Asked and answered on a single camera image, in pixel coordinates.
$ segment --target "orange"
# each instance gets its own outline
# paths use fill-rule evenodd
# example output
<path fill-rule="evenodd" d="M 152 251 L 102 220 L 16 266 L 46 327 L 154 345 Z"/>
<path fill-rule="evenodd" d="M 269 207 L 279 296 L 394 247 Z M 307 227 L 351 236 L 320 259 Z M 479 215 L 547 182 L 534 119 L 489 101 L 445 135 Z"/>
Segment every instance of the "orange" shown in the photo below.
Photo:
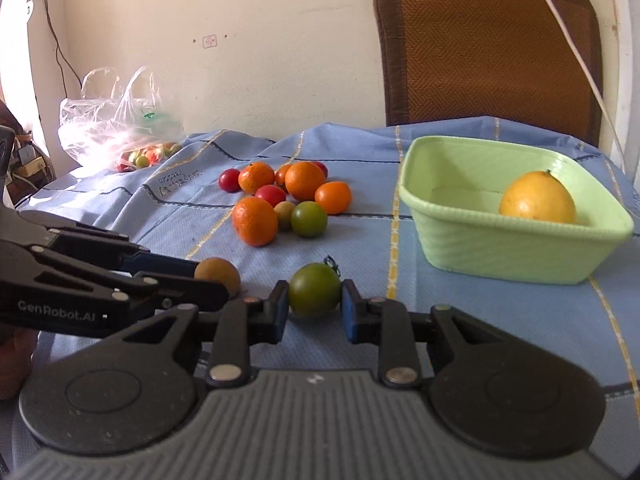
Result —
<path fill-rule="evenodd" d="M 264 162 L 252 162 L 238 175 L 238 184 L 242 191 L 252 195 L 262 186 L 273 184 L 273 179 L 271 166 Z"/>
<path fill-rule="evenodd" d="M 351 189 L 344 182 L 327 182 L 316 189 L 316 202 L 328 215 L 347 211 L 351 204 Z"/>
<path fill-rule="evenodd" d="M 318 189 L 324 184 L 324 173 L 312 162 L 296 162 L 284 179 L 289 194 L 298 200 L 313 200 Z"/>
<path fill-rule="evenodd" d="M 278 168 L 278 171 L 276 171 L 276 184 L 278 186 L 284 187 L 284 177 L 291 166 L 291 164 L 284 164 Z"/>
<path fill-rule="evenodd" d="M 550 171 L 531 171 L 505 191 L 498 212 L 562 224 L 575 223 L 575 203 L 567 188 Z"/>
<path fill-rule="evenodd" d="M 278 215 L 266 200 L 245 196 L 231 213 L 231 221 L 240 239 L 253 247 L 271 242 L 278 232 Z"/>

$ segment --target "brown fruit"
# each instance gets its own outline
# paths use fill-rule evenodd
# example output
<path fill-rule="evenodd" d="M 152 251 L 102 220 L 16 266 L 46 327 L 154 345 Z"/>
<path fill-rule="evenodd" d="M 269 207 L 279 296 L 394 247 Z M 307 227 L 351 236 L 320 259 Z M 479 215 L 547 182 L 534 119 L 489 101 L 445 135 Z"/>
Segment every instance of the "brown fruit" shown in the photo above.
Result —
<path fill-rule="evenodd" d="M 324 173 L 312 162 L 296 162 L 285 176 L 289 194 L 298 200 L 313 200 L 316 189 L 324 184 Z"/>
<path fill-rule="evenodd" d="M 264 162 L 252 162 L 238 175 L 238 184 L 242 191 L 252 195 L 262 186 L 273 184 L 273 179 L 271 166 Z"/>
<path fill-rule="evenodd" d="M 234 206 L 231 221 L 240 239 L 253 247 L 268 244 L 278 233 L 278 215 L 269 202 L 255 196 Z"/>
<path fill-rule="evenodd" d="M 196 267 L 193 277 L 196 280 L 222 283 L 232 298 L 240 292 L 240 273 L 233 264 L 224 258 L 207 258 Z"/>

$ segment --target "brown chair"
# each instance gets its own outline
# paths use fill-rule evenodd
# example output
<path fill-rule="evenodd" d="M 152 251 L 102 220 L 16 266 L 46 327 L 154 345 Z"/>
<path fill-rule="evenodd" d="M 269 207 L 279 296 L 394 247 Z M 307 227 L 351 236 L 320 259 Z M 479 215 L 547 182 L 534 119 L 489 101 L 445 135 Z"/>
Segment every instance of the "brown chair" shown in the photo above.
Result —
<path fill-rule="evenodd" d="M 553 0 L 602 91 L 589 0 Z M 544 0 L 374 0 L 386 124 L 495 116 L 597 145 L 600 109 Z"/>

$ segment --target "orange tomato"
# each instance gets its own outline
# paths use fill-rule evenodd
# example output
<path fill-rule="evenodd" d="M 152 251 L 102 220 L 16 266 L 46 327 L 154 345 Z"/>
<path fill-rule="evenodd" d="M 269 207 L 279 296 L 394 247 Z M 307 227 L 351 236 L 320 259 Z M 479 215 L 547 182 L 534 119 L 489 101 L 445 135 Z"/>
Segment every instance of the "orange tomato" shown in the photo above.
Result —
<path fill-rule="evenodd" d="M 291 166 L 292 164 L 284 164 L 278 168 L 278 171 L 276 171 L 276 184 L 278 186 L 284 187 L 284 178 Z"/>
<path fill-rule="evenodd" d="M 327 182 L 322 184 L 314 195 L 314 199 L 328 215 L 337 215 L 347 211 L 351 204 L 351 189 L 344 182 Z"/>

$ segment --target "table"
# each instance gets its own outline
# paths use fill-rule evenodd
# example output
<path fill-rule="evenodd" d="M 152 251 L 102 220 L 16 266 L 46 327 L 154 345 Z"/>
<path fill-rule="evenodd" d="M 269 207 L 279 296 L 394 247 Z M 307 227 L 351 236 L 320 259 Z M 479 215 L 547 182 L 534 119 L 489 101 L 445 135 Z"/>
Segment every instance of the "table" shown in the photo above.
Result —
<path fill-rule="evenodd" d="M 398 199 L 398 176 L 412 140 L 453 135 L 520 142 L 570 156 L 596 176 L 636 220 L 634 238 L 580 285 L 533 285 L 444 272 L 426 261 L 411 215 Z M 264 248 L 244 245 L 229 220 L 240 194 L 219 189 L 218 175 L 263 160 L 277 169 L 292 160 L 321 160 L 330 177 L 347 182 L 353 203 L 331 217 L 315 240 L 278 234 Z M 70 174 L 41 190 L 24 208 L 37 208 L 112 228 L 151 250 L 201 260 L 220 256 L 240 270 L 243 291 L 265 297 L 276 280 L 330 254 L 361 294 L 396 298 L 426 312 L 449 303 L 473 316 L 554 352 L 588 370 L 604 387 L 607 411 L 592 451 L 626 475 L 640 462 L 640 198 L 621 172 L 577 139 L 496 118 L 471 118 L 363 130 L 322 124 L 279 142 L 220 130 L 191 136 L 160 168 L 129 174 Z M 36 366 L 90 341 L 42 335 Z M 373 346 L 351 346 L 337 315 L 320 322 L 289 322 L 277 347 L 252 349 L 262 367 L 374 368 Z M 429 372 L 425 352 L 421 352 Z M 13 406 L 14 463 L 33 451 Z M 0 430 L 6 456 L 9 435 Z"/>

